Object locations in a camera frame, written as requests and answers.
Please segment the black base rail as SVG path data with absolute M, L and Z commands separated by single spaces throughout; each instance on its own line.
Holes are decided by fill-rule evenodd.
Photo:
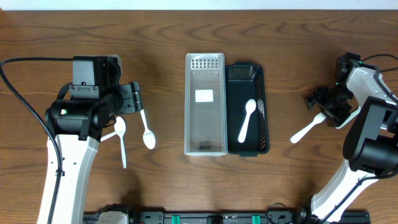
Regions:
M 132 223 L 132 224 L 280 224 L 296 223 L 291 209 L 273 209 L 254 213 L 205 213 L 205 212 L 137 212 L 125 205 L 107 205 L 96 213 L 85 213 L 83 224 Z

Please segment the dark green plastic basket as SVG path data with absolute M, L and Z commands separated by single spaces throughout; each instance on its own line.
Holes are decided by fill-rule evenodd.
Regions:
M 225 77 L 228 152 L 241 157 L 268 153 L 270 142 L 262 67 L 251 62 L 236 62 L 225 67 Z M 240 143 L 238 136 L 249 100 L 256 102 L 256 109 L 249 117 L 245 141 Z

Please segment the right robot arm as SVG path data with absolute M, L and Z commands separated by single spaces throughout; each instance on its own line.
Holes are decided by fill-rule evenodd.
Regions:
M 269 152 L 263 69 L 237 62 L 216 69 L 215 54 L 188 54 L 185 77 L 184 151 L 188 156 Z M 357 54 L 336 61 L 335 87 L 320 87 L 307 99 L 320 107 L 313 124 L 326 119 L 340 129 L 351 123 L 343 162 L 291 223 L 336 223 L 369 185 L 397 174 L 397 97 L 382 71 Z

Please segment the white plastic fork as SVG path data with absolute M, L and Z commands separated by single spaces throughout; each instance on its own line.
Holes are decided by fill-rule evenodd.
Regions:
M 323 113 L 317 114 L 311 123 L 290 138 L 290 142 L 293 144 L 299 142 L 315 125 L 322 123 L 325 119 L 326 116 Z

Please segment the mint green plastic fork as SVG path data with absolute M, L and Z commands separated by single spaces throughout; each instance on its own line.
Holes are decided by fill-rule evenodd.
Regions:
M 353 111 L 352 113 L 350 113 L 350 115 L 348 116 L 348 118 L 338 127 L 336 127 L 337 129 L 341 129 L 342 127 L 344 127 L 346 124 L 348 124 L 352 119 L 354 119 L 359 112 L 361 111 L 361 107 L 359 106 L 357 110 Z

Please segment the white spoon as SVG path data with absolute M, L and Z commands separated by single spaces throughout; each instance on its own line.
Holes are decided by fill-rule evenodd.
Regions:
M 117 135 L 117 132 L 114 131 L 114 132 L 109 133 L 109 134 L 107 134 L 107 135 L 105 135 L 105 136 L 102 136 L 101 139 L 100 139 L 100 141 L 103 142 L 103 141 L 105 141 L 105 140 L 107 140 L 107 139 L 109 139 L 109 138 L 111 138 L 111 137 L 113 137 L 113 136 L 115 136 L 115 135 Z
M 123 168 L 127 168 L 127 156 L 126 156 L 126 150 L 125 150 L 125 143 L 124 143 L 124 134 L 126 133 L 126 122 L 123 117 L 119 116 L 116 118 L 116 123 L 114 124 L 114 131 L 120 138 L 120 144 L 121 144 L 121 159 L 122 159 L 122 164 Z
M 148 149 L 154 149 L 156 145 L 155 134 L 148 128 L 147 119 L 144 109 L 140 110 L 142 122 L 144 125 L 143 141 Z
M 245 115 L 243 125 L 241 126 L 241 130 L 238 135 L 239 143 L 244 143 L 246 140 L 250 116 L 255 110 L 256 110 L 256 101 L 254 99 L 248 100 L 245 105 L 246 115 Z

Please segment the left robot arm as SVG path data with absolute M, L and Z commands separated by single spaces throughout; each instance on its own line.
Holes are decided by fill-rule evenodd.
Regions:
M 82 223 L 90 170 L 102 131 L 117 115 L 143 109 L 138 82 L 119 83 L 118 55 L 75 56 L 73 81 L 64 85 L 46 110 L 45 120 L 60 150 L 62 174 L 56 203 L 51 205 L 58 159 L 47 142 L 48 165 L 39 223 Z

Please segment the translucent white plastic basket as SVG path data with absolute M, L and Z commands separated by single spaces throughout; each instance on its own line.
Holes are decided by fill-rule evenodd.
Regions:
M 213 102 L 196 103 L 195 90 L 213 90 Z M 184 153 L 188 156 L 223 156 L 227 152 L 224 54 L 188 53 L 185 61 Z

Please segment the white label sticker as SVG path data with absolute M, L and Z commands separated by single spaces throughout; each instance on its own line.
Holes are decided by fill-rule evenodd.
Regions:
M 196 103 L 209 103 L 213 102 L 213 90 L 195 90 Z

